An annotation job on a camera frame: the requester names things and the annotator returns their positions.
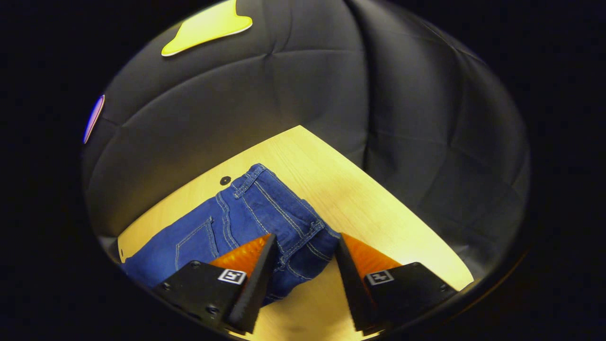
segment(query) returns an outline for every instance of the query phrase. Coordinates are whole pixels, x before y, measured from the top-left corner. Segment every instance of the denim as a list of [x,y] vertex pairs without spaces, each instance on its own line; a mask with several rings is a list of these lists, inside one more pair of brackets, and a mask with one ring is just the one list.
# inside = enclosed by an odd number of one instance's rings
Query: denim
[[122,268],[154,287],[192,260],[210,263],[240,245],[274,233],[278,259],[263,305],[316,277],[340,235],[262,164],[158,232]]

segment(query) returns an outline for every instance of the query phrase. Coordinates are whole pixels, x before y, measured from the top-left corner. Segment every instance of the purple light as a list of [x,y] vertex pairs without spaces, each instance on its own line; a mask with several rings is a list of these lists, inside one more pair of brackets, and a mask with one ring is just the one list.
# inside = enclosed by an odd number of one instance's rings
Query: purple light
[[93,131],[93,127],[95,123],[97,123],[97,118],[99,118],[99,114],[101,113],[101,109],[103,109],[103,103],[105,103],[105,95],[99,97],[95,107],[93,108],[93,112],[90,114],[90,118],[88,119],[88,126],[86,127],[86,131],[84,132],[84,144],[88,141],[90,137],[90,132]]

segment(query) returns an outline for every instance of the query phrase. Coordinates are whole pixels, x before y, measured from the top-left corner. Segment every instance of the wooden table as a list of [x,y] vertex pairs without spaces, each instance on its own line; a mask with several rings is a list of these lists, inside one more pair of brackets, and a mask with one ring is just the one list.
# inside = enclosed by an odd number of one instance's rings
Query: wooden table
[[[232,179],[262,163],[307,200],[338,232],[378,249],[401,264],[421,262],[456,290],[473,281],[452,249],[386,189],[307,129],[297,126],[251,147],[174,191],[119,237],[122,262],[156,233],[214,197]],[[333,259],[315,279],[280,302],[263,307],[248,340],[361,340]]]

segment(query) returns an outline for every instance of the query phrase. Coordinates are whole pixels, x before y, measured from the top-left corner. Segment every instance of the black padded wall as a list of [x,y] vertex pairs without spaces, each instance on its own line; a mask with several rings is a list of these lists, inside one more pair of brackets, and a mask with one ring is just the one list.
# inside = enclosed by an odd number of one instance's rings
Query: black padded wall
[[367,68],[347,6],[240,0],[237,11],[253,18],[247,31],[166,58],[175,25],[105,90],[83,154],[97,233],[119,235],[194,177],[298,124],[361,165]]
[[521,116],[457,40],[389,2],[348,3],[373,85],[365,170],[482,277],[523,214],[530,153]]

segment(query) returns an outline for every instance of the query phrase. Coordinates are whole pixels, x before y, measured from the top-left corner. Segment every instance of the jeans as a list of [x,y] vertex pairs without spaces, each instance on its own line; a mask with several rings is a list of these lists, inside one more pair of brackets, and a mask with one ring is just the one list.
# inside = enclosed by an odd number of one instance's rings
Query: jeans
[[262,164],[158,232],[122,268],[154,287],[192,260],[210,263],[240,245],[274,233],[278,259],[263,305],[283,299],[316,277],[340,235],[305,200]]

